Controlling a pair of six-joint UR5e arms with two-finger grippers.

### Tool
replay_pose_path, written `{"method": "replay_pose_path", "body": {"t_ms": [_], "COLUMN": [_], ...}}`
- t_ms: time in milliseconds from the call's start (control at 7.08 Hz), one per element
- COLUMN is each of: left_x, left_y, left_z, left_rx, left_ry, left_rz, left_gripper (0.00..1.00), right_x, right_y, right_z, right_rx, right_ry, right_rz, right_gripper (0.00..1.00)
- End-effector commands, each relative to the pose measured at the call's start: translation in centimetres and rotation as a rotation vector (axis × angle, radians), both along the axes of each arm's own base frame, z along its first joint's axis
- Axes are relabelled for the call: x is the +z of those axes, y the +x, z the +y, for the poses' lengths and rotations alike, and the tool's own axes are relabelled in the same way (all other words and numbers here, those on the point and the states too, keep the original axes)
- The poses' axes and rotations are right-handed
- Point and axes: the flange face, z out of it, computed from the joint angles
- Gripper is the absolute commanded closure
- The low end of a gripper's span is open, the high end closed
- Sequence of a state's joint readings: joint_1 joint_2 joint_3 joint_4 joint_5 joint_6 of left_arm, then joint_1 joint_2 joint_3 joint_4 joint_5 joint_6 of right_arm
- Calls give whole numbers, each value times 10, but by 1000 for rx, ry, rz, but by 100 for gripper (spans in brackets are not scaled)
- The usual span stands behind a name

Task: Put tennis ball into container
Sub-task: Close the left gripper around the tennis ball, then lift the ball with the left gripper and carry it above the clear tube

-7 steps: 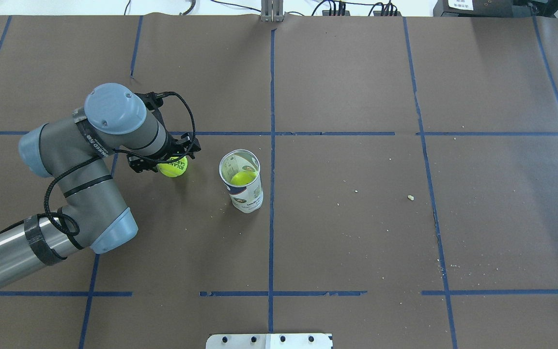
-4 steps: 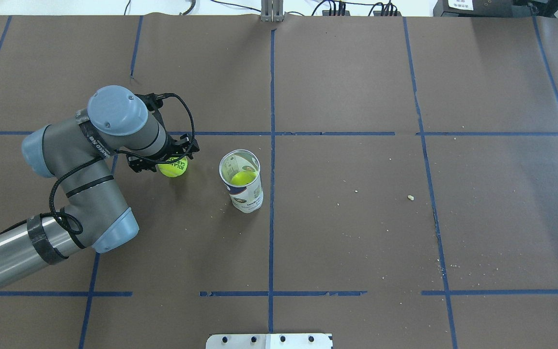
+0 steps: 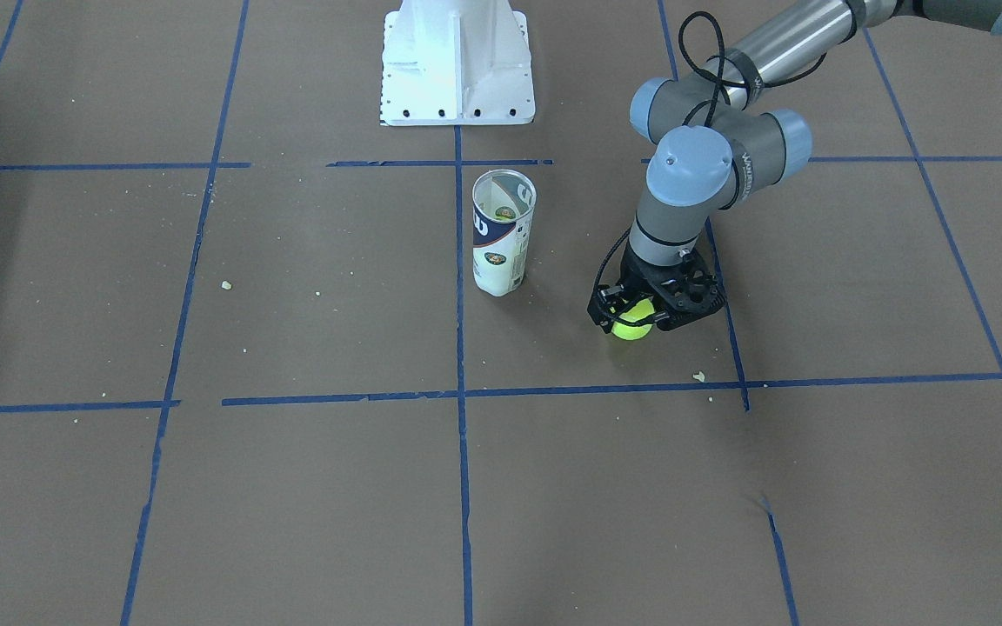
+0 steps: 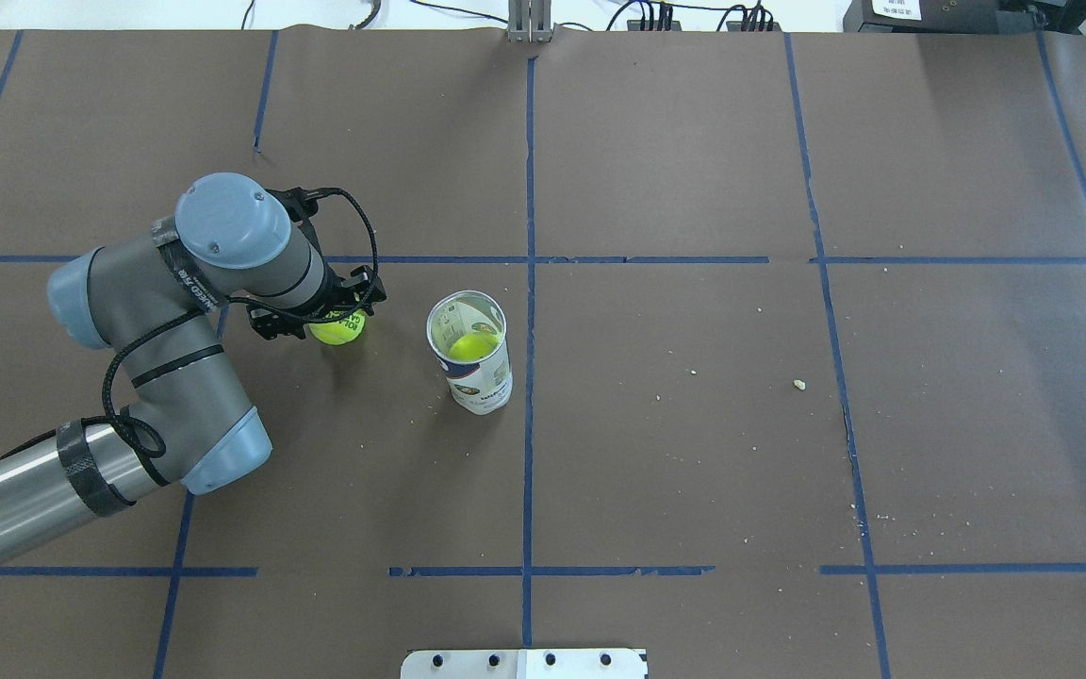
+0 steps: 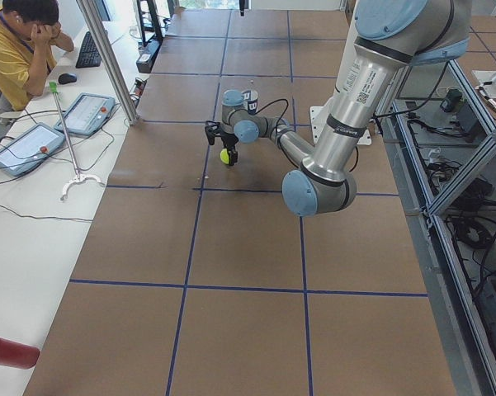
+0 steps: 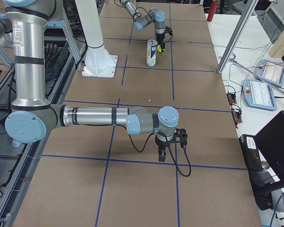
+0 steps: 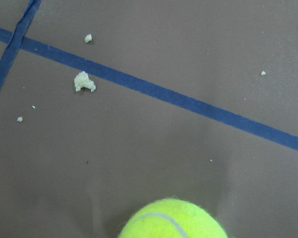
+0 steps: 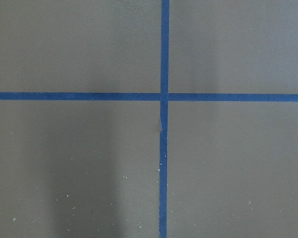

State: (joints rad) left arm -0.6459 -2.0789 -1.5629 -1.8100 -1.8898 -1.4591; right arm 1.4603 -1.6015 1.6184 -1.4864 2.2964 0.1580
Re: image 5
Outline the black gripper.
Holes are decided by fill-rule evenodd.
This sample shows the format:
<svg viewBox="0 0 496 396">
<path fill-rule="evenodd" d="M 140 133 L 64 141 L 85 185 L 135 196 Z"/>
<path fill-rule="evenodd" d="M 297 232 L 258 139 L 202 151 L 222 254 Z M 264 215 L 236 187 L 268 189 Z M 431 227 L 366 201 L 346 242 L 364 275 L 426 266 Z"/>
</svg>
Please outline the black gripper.
<svg viewBox="0 0 496 396">
<path fill-rule="evenodd" d="M 238 161 L 238 153 L 236 151 L 236 143 L 238 138 L 235 134 L 222 134 L 221 140 L 228 154 L 228 165 L 233 166 Z"/>
</svg>

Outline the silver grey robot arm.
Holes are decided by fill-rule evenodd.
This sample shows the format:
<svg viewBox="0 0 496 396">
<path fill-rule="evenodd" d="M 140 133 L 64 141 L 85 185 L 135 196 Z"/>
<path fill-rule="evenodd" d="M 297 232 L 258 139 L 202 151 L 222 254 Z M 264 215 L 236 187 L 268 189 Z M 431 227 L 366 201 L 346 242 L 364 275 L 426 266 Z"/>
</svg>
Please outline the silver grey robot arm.
<svg viewBox="0 0 496 396">
<path fill-rule="evenodd" d="M 222 120 L 207 122 L 210 144 L 220 137 L 230 165 L 237 143 L 268 138 L 296 166 L 282 181 L 288 209 L 299 216 L 336 212 L 354 200 L 357 185 L 347 161 L 394 74 L 408 65 L 436 64 L 462 56 L 468 47 L 470 1 L 358 1 L 340 66 L 338 87 L 325 105 L 316 144 L 280 117 L 258 116 L 237 90 L 222 99 Z"/>
</svg>

